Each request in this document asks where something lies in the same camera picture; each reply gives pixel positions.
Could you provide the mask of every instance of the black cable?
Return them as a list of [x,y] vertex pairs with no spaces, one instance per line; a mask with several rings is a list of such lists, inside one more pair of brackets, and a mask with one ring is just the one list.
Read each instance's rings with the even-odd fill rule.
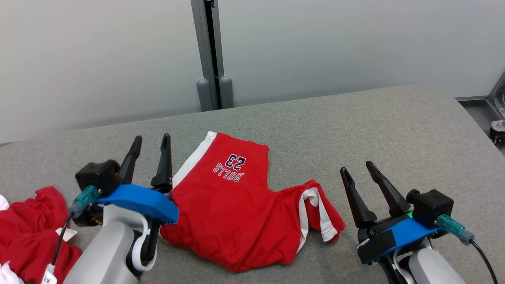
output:
[[498,284],[498,280],[496,280],[496,275],[494,275],[494,271],[493,271],[493,268],[491,267],[491,263],[489,263],[489,260],[487,260],[487,257],[484,254],[484,252],[482,251],[482,249],[480,248],[480,246],[476,242],[474,242],[474,240],[470,240],[470,243],[475,247],[475,249],[479,252],[480,256],[482,257],[482,259],[486,263],[487,269],[489,270],[489,273],[491,274],[491,278],[493,278],[493,283]]
[[55,255],[53,256],[53,262],[51,262],[51,265],[55,265],[56,264],[56,259],[58,257],[58,251],[60,250],[60,246],[61,246],[62,241],[63,241],[63,235],[65,234],[65,231],[67,230],[68,224],[70,223],[70,220],[72,220],[73,216],[74,216],[74,212],[70,212],[70,214],[68,214],[67,221],[65,222],[65,225],[63,226],[62,231],[60,233],[60,237],[58,238],[58,244],[56,245]]

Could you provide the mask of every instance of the robotic arm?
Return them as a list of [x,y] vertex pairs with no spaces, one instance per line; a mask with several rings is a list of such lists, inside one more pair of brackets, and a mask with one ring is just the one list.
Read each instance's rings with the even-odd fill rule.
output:
[[[451,219],[454,201],[437,190],[421,194],[412,190],[405,199],[391,182],[370,161],[368,172],[377,183],[389,205],[390,217],[377,221],[361,199],[355,182],[346,168],[340,174],[356,227],[358,256],[363,264],[377,262],[390,284],[464,283],[452,266],[431,246],[430,239],[448,232],[458,236],[465,245],[473,244],[473,234]],[[478,248],[496,283],[489,262]],[[398,256],[412,252],[398,261]]]
[[64,283],[136,284],[153,267],[160,226],[176,223],[179,210],[164,195],[172,190],[168,134],[163,136],[152,188],[131,184],[141,143],[137,136],[121,166],[113,160],[89,163],[75,175],[82,193],[69,209],[74,222],[103,227]]

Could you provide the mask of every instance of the red shorts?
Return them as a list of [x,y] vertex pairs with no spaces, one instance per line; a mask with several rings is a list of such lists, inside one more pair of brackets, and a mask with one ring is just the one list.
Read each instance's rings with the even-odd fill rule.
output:
[[316,181],[268,188],[268,150],[209,132],[173,178],[179,222],[162,238],[234,272],[291,263],[309,228],[336,241],[345,224]]

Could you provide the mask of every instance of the white stripe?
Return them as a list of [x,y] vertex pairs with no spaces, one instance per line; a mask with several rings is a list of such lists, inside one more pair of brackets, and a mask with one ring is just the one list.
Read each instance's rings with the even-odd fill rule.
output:
[[189,174],[189,172],[195,167],[195,165],[200,161],[200,159],[204,156],[207,149],[211,146],[212,142],[216,138],[217,133],[209,131],[207,136],[205,136],[205,140],[203,140],[198,148],[189,156],[189,158],[184,162],[179,171],[174,175],[173,178],[173,188],[175,187]]
[[326,212],[326,208],[324,208],[324,204],[321,200],[321,196],[319,196],[317,187],[305,190],[304,193],[301,194],[300,201],[298,202],[301,236],[300,245],[298,246],[296,253],[298,253],[304,246],[305,240],[307,239],[307,233],[309,233],[309,217],[307,216],[307,208],[305,207],[305,199],[307,198],[309,199],[311,205],[315,207],[319,205],[319,216],[321,218],[321,236],[323,237],[323,241],[327,242],[338,234],[338,231],[333,227],[333,224],[331,223],[328,212]]

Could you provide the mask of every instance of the white cloth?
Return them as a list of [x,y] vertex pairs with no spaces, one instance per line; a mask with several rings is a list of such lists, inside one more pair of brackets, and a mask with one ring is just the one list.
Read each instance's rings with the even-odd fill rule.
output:
[[9,267],[9,262],[6,262],[0,271],[0,284],[25,284]]
[[8,208],[9,208],[9,202],[7,202],[7,199],[5,199],[5,197],[0,194],[0,211],[7,210]]

